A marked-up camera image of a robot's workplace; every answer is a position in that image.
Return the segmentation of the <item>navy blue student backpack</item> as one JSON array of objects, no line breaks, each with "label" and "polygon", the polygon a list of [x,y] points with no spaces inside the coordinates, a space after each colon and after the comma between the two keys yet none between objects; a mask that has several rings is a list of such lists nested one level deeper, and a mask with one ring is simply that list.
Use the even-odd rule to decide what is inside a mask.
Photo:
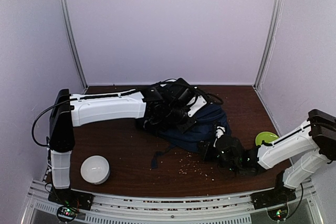
[{"label": "navy blue student backpack", "polygon": [[186,151],[199,153],[198,143],[200,141],[214,141],[215,140],[215,123],[220,122],[226,128],[226,135],[231,135],[231,129],[227,122],[226,112],[222,109],[221,105],[223,100],[218,96],[209,93],[210,97],[215,97],[218,103],[211,103],[206,105],[196,112],[196,123],[193,124],[185,133],[181,133],[176,128],[168,130],[159,130],[150,126],[145,119],[137,119],[136,126],[139,129],[148,131],[170,143],[170,146],[163,152],[155,152],[151,160],[151,168],[158,167],[158,157],[169,152],[175,147],[180,147]]}]

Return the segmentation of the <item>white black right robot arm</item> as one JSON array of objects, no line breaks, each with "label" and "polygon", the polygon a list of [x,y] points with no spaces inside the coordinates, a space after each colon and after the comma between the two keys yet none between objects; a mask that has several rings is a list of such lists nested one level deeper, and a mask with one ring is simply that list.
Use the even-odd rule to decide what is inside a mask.
[{"label": "white black right robot arm", "polygon": [[318,109],[309,111],[308,118],[282,137],[249,150],[240,140],[227,135],[217,126],[214,138],[201,141],[197,148],[205,161],[244,175],[257,175],[298,154],[300,159],[277,176],[277,185],[269,192],[272,203],[279,204],[306,178],[320,167],[335,161],[335,117]]}]

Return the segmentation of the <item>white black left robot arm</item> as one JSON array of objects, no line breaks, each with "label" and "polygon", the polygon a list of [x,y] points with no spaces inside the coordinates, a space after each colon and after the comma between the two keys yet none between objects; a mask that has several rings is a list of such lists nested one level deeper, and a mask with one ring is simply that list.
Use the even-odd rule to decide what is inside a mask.
[{"label": "white black left robot arm", "polygon": [[206,105],[197,87],[184,79],[103,94],[59,91],[49,118],[49,167],[54,194],[64,205],[76,197],[70,185],[70,160],[75,147],[74,127],[89,123],[143,119],[150,126],[175,126],[186,132],[196,123],[196,112]]}]

